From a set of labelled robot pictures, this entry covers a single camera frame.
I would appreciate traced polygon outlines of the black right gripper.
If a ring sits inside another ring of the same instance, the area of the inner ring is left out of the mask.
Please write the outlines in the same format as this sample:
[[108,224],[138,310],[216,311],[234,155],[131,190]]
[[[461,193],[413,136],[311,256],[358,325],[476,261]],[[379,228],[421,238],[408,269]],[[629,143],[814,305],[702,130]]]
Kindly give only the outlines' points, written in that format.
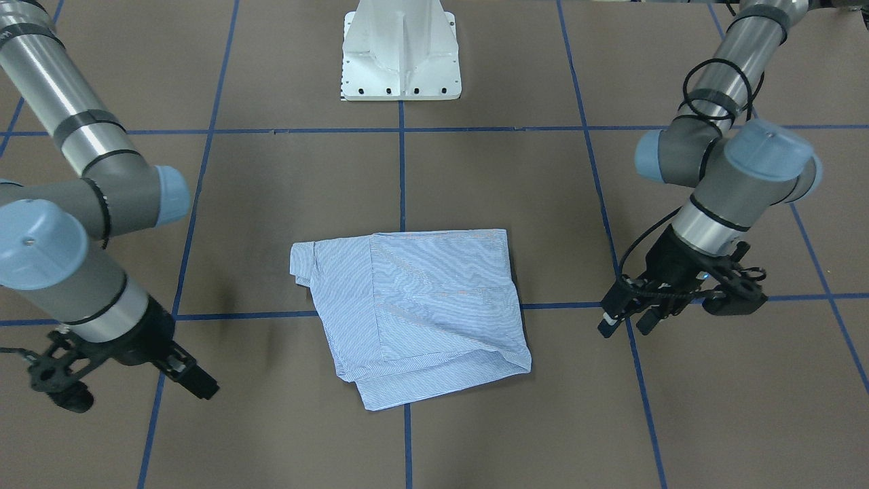
[[174,341],[175,332],[176,320],[150,297],[139,322],[121,337],[106,343],[105,348],[108,357],[122,365],[155,365],[198,399],[212,399],[219,384]]

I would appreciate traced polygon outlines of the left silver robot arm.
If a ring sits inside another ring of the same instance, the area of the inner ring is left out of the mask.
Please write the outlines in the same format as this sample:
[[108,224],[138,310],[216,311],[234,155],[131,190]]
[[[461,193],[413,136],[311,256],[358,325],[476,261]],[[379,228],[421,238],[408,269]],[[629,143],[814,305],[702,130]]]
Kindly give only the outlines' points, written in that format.
[[822,166],[804,137],[752,115],[764,70],[790,31],[824,1],[742,1],[715,54],[686,75],[677,116],[649,131],[634,152],[646,179],[689,187],[632,278],[618,261],[602,298],[598,331],[609,338],[635,314],[646,335],[661,320],[701,300],[716,316],[747,315],[768,300],[764,269],[745,268],[743,236],[771,206],[807,197]]

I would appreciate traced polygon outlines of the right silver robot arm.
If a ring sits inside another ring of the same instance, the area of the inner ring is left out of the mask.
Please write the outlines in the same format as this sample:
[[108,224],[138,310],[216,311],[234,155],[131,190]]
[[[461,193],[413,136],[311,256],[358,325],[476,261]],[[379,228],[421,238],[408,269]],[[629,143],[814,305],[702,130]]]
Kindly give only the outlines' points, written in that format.
[[190,210],[183,175],[151,165],[96,95],[37,1],[3,1],[2,69],[75,178],[2,182],[2,286],[55,319],[44,352],[6,348],[28,364],[31,389],[83,414],[84,377],[108,360],[154,365],[199,399],[217,381],[174,340],[171,313],[105,247],[116,236],[170,225]]

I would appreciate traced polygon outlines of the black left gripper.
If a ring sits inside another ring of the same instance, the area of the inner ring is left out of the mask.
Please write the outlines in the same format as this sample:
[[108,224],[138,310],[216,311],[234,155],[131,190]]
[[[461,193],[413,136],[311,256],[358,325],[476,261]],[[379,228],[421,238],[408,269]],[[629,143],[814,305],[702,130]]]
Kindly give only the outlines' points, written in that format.
[[639,278],[619,276],[600,300],[603,319],[597,330],[602,337],[610,338],[620,324],[647,308],[637,322],[637,330],[649,335],[674,314],[677,306],[686,306],[696,298],[716,297],[719,292],[702,290],[709,275],[698,266],[698,257],[699,253],[676,235],[673,226],[665,226],[646,254],[645,272]]

